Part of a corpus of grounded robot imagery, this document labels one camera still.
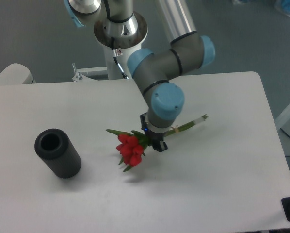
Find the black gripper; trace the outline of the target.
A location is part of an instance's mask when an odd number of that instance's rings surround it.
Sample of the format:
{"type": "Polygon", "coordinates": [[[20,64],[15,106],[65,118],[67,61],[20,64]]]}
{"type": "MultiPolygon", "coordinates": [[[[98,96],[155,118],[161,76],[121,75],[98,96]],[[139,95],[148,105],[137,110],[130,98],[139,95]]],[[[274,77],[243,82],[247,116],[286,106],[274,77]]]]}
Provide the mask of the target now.
{"type": "Polygon", "coordinates": [[[171,126],[165,128],[153,126],[149,121],[146,121],[146,115],[147,113],[140,115],[141,129],[148,137],[150,144],[152,144],[152,148],[158,152],[167,150],[168,146],[164,142],[164,137],[171,126]]]}

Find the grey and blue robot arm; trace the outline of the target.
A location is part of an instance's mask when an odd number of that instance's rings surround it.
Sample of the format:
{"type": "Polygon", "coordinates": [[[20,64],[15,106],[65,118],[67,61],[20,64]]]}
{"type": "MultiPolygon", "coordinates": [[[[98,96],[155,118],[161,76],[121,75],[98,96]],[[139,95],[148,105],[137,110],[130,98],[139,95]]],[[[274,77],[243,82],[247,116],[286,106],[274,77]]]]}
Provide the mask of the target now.
{"type": "Polygon", "coordinates": [[[183,91],[173,78],[210,64],[215,47],[196,30],[183,0],[155,2],[170,49],[154,54],[144,49],[148,27],[131,0],[66,0],[64,5],[74,24],[91,24],[94,36],[104,47],[109,79],[133,79],[148,111],[140,116],[142,130],[154,150],[167,149],[164,142],[184,104],[183,91]]]}

